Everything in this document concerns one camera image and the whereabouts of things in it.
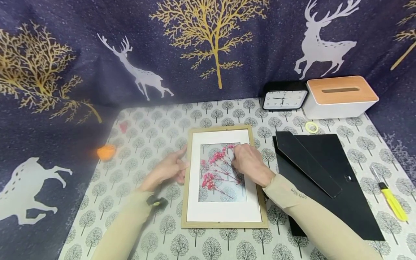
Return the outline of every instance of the white deer silhouette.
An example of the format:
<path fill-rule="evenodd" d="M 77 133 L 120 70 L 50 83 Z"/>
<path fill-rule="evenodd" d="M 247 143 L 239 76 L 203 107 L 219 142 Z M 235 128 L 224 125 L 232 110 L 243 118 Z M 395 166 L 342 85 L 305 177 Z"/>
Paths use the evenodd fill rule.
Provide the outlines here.
<path fill-rule="evenodd" d="M 121 43 L 123 48 L 121 49 L 121 52 L 118 52 L 116 51 L 116 49 L 114 49 L 114 46 L 110 47 L 108 45 L 107 39 L 104 38 L 104 36 L 101 37 L 99 34 L 97 35 L 100 38 L 101 42 L 120 59 L 120 61 L 126 67 L 127 71 L 129 71 L 130 74 L 132 74 L 136 78 L 135 83 L 138 89 L 140 90 L 140 92 L 146 96 L 147 101 L 149 101 L 150 99 L 149 99 L 149 96 L 147 95 L 146 85 L 150 87 L 155 87 L 158 91 L 162 93 L 162 97 L 165 97 L 165 91 L 169 92 L 169 94 L 171 94 L 171 97 L 173 96 L 173 93 L 169 89 L 162 87 L 161 80 L 163 79 L 159 75 L 156 75 L 151 71 L 146 71 L 146 70 L 136 68 L 129 63 L 129 61 L 127 60 L 127 53 L 131 52 L 133 50 L 133 47 L 130 47 L 129 40 L 127 39 L 126 36 L 125 36 L 126 39 L 123 39 L 123 42 Z"/>
<path fill-rule="evenodd" d="M 35 208 L 43 211 L 53 211 L 54 214 L 58 211 L 56 207 L 49 207 L 35 201 L 35 196 L 42 189 L 43 182 L 46 179 L 57 179 L 65 188 L 66 182 L 56 171 L 66 171 L 70 175 L 72 175 L 72 171 L 58 166 L 45 170 L 37 163 L 38 160 L 38 157 L 29 158 L 13 171 L 10 181 L 0 192 L 0 220 L 16 215 L 19 225 L 33 225 L 43 219 L 46 214 L 41 213 L 36 218 L 26 218 L 26 210 Z"/>
<path fill-rule="evenodd" d="M 303 57 L 298 59 L 295 65 L 295 71 L 300 74 L 302 71 L 299 68 L 299 65 L 306 61 L 306 66 L 303 69 L 303 75 L 300 79 L 305 78 L 306 71 L 308 71 L 314 62 L 332 62 L 332 66 L 322 74 L 321 77 L 325 76 L 330 70 L 338 65 L 337 69 L 332 72 L 336 73 L 344 62 L 342 57 L 357 44 L 357 42 L 352 41 L 326 42 L 321 39 L 319 32 L 322 27 L 330 24 L 331 20 L 348 16 L 357 11 L 357 5 L 361 0 L 357 0 L 355 3 L 354 0 L 348 0 L 348 5 L 343 11 L 341 11 L 342 4 L 340 4 L 333 15 L 329 16 L 330 11 L 328 11 L 327 15 L 320 21 L 315 21 L 317 12 L 310 16 L 311 9 L 316 6 L 316 0 L 312 4 L 311 1 L 312 0 L 309 0 L 305 9 L 305 18 L 307 20 L 306 27 L 308 27 L 308 29 L 305 32 L 305 38 L 302 42 Z"/>

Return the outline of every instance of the beige arm sleeve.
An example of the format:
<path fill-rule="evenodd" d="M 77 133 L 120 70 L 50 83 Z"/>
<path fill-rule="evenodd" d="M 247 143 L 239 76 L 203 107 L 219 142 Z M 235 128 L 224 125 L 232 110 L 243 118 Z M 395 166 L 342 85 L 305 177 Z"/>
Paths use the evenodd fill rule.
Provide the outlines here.
<path fill-rule="evenodd" d="M 337 216 L 309 198 L 277 174 L 263 189 L 269 198 L 290 215 L 309 240 L 330 260 L 382 259 L 376 251 Z"/>
<path fill-rule="evenodd" d="M 134 191 L 114 222 L 104 233 L 92 260 L 126 260 L 147 220 L 152 206 L 146 200 L 153 192 Z"/>

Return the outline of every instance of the clock face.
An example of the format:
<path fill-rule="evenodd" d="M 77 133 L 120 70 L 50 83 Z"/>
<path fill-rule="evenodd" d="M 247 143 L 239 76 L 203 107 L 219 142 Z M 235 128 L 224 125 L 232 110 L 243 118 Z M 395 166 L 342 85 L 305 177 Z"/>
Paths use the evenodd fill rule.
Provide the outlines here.
<path fill-rule="evenodd" d="M 306 95 L 306 90 L 270 91 L 266 93 L 263 109 L 299 109 Z"/>

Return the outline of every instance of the black alarm clock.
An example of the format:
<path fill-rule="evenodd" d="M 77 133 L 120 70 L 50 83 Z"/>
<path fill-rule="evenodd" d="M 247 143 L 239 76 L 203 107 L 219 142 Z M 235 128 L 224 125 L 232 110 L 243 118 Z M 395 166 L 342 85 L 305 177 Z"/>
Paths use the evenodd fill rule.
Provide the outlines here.
<path fill-rule="evenodd" d="M 261 95 L 262 108 L 268 111 L 300 109 L 308 93 L 308 87 L 301 81 L 268 82 Z"/>

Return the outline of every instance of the table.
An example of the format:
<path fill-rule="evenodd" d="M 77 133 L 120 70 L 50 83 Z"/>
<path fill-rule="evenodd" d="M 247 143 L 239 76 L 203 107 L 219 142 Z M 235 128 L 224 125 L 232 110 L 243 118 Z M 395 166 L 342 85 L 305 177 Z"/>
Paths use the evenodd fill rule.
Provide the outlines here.
<path fill-rule="evenodd" d="M 119 124 L 128 128 L 121 133 Z M 143 180 L 167 153 L 186 144 L 191 127 L 215 127 L 251 124 L 259 151 L 274 149 L 274 131 L 309 134 L 302 110 L 266 112 L 258 99 L 235 99 L 173 106 L 130 108 L 120 112 L 108 138 L 117 146 L 115 157 L 97 164 L 71 231 L 61 251 L 60 260 L 90 259 L 102 234 L 112 223 L 125 197 Z M 351 119 L 314 120 L 317 134 L 337 134 L 353 166 L 367 201 L 376 216 L 386 241 L 369 241 L 384 259 L 416 258 L 416 207 L 414 187 L 401 166 L 394 160 L 384 140 L 365 114 Z M 278 172 L 276 159 L 270 168 Z M 382 169 L 383 177 L 409 215 L 407 223 L 399 222 L 385 202 L 369 166 Z M 256 230 L 181 229 L 183 186 L 164 185 L 160 196 L 169 198 L 164 211 L 151 216 L 144 228 L 133 259 L 324 259 L 307 238 L 293 237 L 287 216 L 270 222 L 272 236 L 260 237 Z M 269 213 L 276 210 L 267 201 Z M 166 230 L 163 223 L 172 222 Z M 178 236 L 186 243 L 178 252 L 171 250 Z M 210 259 L 208 242 L 217 253 Z"/>

